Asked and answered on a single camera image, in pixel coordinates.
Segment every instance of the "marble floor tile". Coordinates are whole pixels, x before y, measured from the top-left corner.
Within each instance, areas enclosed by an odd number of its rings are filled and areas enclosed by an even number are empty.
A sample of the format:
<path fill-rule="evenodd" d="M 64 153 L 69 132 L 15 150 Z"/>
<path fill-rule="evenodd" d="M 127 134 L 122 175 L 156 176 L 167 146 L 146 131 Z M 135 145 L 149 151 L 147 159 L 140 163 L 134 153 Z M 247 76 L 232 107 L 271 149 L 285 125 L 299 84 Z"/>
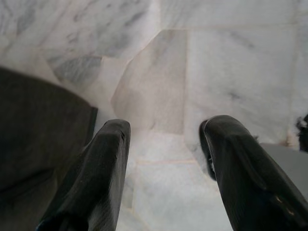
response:
<path fill-rule="evenodd" d="M 161 0 L 163 28 L 289 23 L 292 0 Z"/>
<path fill-rule="evenodd" d="M 116 231 L 149 231 L 131 210 L 121 207 Z"/>
<path fill-rule="evenodd" d="M 132 128 L 182 133 L 186 32 L 162 31 L 127 66 L 112 105 Z"/>
<path fill-rule="evenodd" d="M 68 81 L 82 90 L 99 76 L 102 60 L 100 56 L 62 50 L 42 50 L 42 52 L 60 82 Z"/>
<path fill-rule="evenodd" d="M 125 60 L 103 57 L 99 79 L 103 86 L 102 90 L 109 101 L 111 101 L 114 95 L 126 66 L 127 61 Z"/>
<path fill-rule="evenodd" d="M 297 0 L 297 10 L 300 14 L 308 13 L 308 0 Z"/>
<path fill-rule="evenodd" d="M 131 59 L 160 29 L 158 0 L 3 0 L 1 5 L 0 35 L 15 33 L 18 43 L 85 55 Z"/>
<path fill-rule="evenodd" d="M 296 119 L 308 114 L 308 15 L 299 18 L 298 28 L 299 43 L 290 121 L 290 130 L 294 133 L 297 133 Z"/>
<path fill-rule="evenodd" d="M 216 182 L 196 164 L 138 166 L 133 209 L 151 230 L 232 230 Z"/>
<path fill-rule="evenodd" d="M 145 163 L 193 161 L 182 135 L 136 129 L 131 133 L 129 155 Z"/>
<path fill-rule="evenodd" d="M 286 139 L 295 33 L 291 27 L 194 31 L 190 35 L 185 141 L 198 127 L 228 114 L 261 142 Z"/>
<path fill-rule="evenodd" d="M 87 100 L 92 106 L 98 108 L 96 123 L 94 128 L 94 135 L 101 129 L 101 127 L 110 119 L 116 119 L 115 112 L 106 95 L 106 85 L 102 75 L 99 75 L 91 84 L 84 90 L 77 90 L 77 94 Z"/>
<path fill-rule="evenodd" d="M 194 163 L 183 136 L 133 129 L 131 131 L 128 165 L 122 195 L 122 206 L 132 208 L 138 164 Z"/>

